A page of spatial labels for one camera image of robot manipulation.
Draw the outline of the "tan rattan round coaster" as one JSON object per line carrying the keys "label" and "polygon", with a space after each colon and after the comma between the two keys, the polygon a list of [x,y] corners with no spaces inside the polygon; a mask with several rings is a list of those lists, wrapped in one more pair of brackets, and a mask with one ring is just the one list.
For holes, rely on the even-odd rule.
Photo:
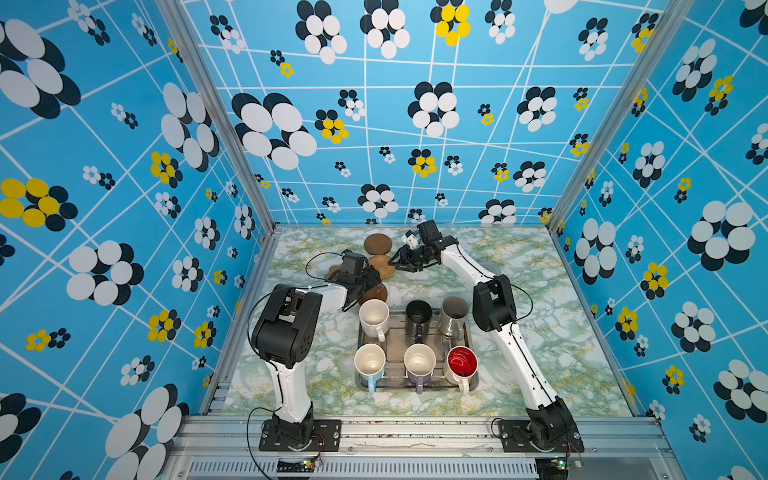
{"label": "tan rattan round coaster", "polygon": [[394,275],[396,268],[389,264],[388,255],[379,254],[369,258],[369,264],[379,273],[382,280],[388,279]]}

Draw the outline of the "rusty brown round coaster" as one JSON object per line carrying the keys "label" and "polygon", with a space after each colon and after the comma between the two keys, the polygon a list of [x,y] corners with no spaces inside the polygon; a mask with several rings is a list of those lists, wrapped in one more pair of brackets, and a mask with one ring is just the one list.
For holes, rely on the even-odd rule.
{"label": "rusty brown round coaster", "polygon": [[388,290],[386,286],[383,283],[380,283],[376,285],[375,287],[372,287],[368,291],[366,291],[359,299],[358,304],[363,305],[365,302],[369,300],[381,300],[386,302],[388,298]]}

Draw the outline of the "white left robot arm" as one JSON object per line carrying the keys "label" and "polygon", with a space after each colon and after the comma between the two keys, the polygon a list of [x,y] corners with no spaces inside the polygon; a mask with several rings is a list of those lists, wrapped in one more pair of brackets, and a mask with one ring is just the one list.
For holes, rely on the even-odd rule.
{"label": "white left robot arm", "polygon": [[304,361],[315,338],[322,313],[347,311],[381,283],[367,257],[345,250],[336,272],[309,287],[276,285],[256,305],[262,309],[249,346],[270,368],[277,404],[273,415],[283,422],[310,421],[312,402],[307,392]]}

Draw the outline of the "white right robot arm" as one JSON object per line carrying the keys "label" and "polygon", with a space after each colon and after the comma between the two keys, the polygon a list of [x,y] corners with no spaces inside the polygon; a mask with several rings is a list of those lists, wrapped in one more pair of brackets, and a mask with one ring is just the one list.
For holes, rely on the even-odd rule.
{"label": "white right robot arm", "polygon": [[531,432],[544,443],[564,436],[575,425],[573,416],[525,343],[509,278],[482,267],[457,239],[443,235],[432,220],[418,224],[415,231],[406,231],[402,240],[404,245],[390,264],[408,272],[443,265],[458,275],[472,290],[475,324],[492,336],[520,385]]}

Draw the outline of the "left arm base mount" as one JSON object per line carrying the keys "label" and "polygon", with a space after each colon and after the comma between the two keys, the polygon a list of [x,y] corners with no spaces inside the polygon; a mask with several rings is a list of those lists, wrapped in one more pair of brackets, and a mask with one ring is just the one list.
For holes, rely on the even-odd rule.
{"label": "left arm base mount", "polygon": [[277,417],[266,420],[261,428],[258,450],[263,452],[337,452],[342,421],[318,419],[310,423],[292,423]]}

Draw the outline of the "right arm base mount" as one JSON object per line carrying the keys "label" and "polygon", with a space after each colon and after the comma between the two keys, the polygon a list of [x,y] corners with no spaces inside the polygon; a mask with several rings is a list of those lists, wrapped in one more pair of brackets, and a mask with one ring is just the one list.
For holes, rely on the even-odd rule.
{"label": "right arm base mount", "polygon": [[583,453],[582,435],[574,421],[553,428],[536,420],[495,418],[491,433],[506,453],[574,454]]}

